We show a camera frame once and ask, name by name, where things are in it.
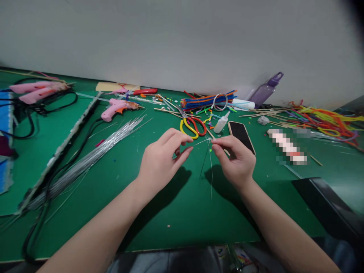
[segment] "smartphone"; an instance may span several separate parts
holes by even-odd
[[[251,150],[253,155],[256,155],[245,125],[234,121],[229,121],[227,125],[229,127],[230,135],[233,135],[240,140],[249,150]]]

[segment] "scissors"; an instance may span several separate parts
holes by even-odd
[[[202,136],[206,135],[206,125],[202,122],[202,120],[200,120],[200,119],[198,119],[198,118],[195,118],[195,117],[189,117],[189,116],[187,116],[187,114],[186,114],[185,112],[183,112],[183,110],[182,110],[181,108],[179,108],[178,106],[177,106],[177,109],[178,109],[179,113],[181,113],[182,118],[183,118],[183,120],[181,120],[181,124],[179,125],[179,130],[180,130],[182,133],[186,134],[186,133],[183,131],[183,123],[184,123],[184,124],[186,125],[186,127],[187,127],[188,129],[190,129],[190,130],[191,130],[191,132],[193,132],[193,133],[195,134],[195,136],[192,136],[192,139],[193,139],[193,140],[197,139],[197,138],[198,138],[198,136],[202,137]],[[193,124],[193,126],[194,126],[195,128],[192,128],[192,127],[191,127],[191,126],[187,123],[187,121],[190,121],[190,122]],[[202,125],[202,127],[204,128],[204,132],[203,132],[203,133],[200,133],[200,132],[199,132],[199,130],[198,130],[198,128],[197,128],[197,125],[196,125],[195,121],[199,122],[199,123]]]

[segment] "white squeeze bottle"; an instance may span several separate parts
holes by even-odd
[[[228,122],[228,116],[229,116],[230,112],[228,112],[225,116],[221,117],[221,119],[219,119],[219,121],[217,122],[217,124],[215,125],[215,127],[213,128],[213,131],[215,133],[220,133],[222,129],[224,129],[224,126],[226,125],[226,123]]]

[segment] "glue gun trigger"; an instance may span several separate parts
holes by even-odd
[[[118,112],[118,113],[121,113],[121,114],[122,114],[122,112],[123,112],[125,109],[127,109],[127,107],[120,108],[120,109],[116,110],[116,112]]]

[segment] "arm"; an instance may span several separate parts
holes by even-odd
[[[226,178],[239,192],[268,246],[290,272],[340,272],[326,253],[253,180],[255,156],[237,138],[212,140]],[[223,149],[228,149],[228,158]]]
[[[188,135],[169,129],[144,152],[138,177],[66,242],[39,272],[105,272],[134,219],[176,174],[193,147]]]

